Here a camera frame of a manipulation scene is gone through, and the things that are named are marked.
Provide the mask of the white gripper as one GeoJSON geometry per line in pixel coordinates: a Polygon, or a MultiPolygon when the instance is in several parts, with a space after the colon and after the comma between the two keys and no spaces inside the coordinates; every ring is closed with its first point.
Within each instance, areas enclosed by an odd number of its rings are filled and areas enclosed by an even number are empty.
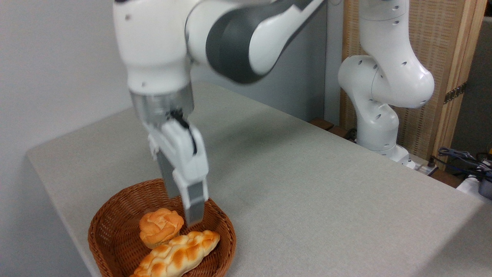
{"type": "Polygon", "coordinates": [[[171,119],[157,128],[148,124],[149,137],[170,199],[181,196],[188,227],[203,220],[204,203],[209,199],[209,164],[204,140],[195,126],[184,127],[171,119]]]}

